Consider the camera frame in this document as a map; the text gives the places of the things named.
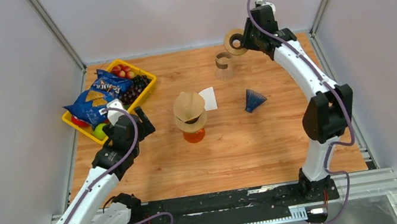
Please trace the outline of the white paper coffee filter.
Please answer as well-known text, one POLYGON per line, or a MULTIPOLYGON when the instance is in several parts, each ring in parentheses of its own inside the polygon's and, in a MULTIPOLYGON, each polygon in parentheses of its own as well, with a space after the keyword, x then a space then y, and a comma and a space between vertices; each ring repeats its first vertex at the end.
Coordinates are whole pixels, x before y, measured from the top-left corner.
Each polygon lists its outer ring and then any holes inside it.
POLYGON ((213 111, 218 109, 218 103, 215 97, 215 90, 212 86, 200 91, 199 95, 204 99, 204 109, 206 111, 213 111))

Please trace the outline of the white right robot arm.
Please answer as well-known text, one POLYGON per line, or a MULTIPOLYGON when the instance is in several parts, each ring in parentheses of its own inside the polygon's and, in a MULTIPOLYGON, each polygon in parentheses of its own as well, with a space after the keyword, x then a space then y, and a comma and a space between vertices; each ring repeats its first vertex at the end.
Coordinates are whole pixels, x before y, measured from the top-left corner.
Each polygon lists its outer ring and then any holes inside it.
POLYGON ((316 200, 329 183, 330 158, 336 146, 353 146, 356 135, 352 124, 353 90, 339 85, 310 59, 295 34, 279 29, 274 6, 257 3, 248 10, 242 46, 260 51, 284 68, 307 98, 302 125, 310 145, 299 171, 303 199, 316 200))

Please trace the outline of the brown paper coffee filter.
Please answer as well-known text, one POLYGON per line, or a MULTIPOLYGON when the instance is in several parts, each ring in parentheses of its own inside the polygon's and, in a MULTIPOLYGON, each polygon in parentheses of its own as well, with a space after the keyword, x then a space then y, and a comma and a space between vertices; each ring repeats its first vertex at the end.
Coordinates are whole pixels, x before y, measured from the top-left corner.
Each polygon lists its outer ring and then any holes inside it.
POLYGON ((181 92, 175 99, 173 113, 183 122, 198 118, 204 111, 204 98, 196 92, 181 92))

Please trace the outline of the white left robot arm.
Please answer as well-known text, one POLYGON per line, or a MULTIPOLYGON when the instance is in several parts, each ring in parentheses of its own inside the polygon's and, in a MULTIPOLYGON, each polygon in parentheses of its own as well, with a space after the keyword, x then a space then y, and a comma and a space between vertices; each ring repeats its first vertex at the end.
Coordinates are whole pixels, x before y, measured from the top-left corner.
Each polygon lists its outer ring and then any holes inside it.
POLYGON ((114 197, 102 215, 96 214, 139 156, 139 143, 156 128, 139 106, 133 114, 119 108, 105 111, 118 112, 120 116, 114 124, 104 127, 109 138, 96 153, 84 185, 56 224, 140 224, 143 221, 139 200, 124 193, 114 197))

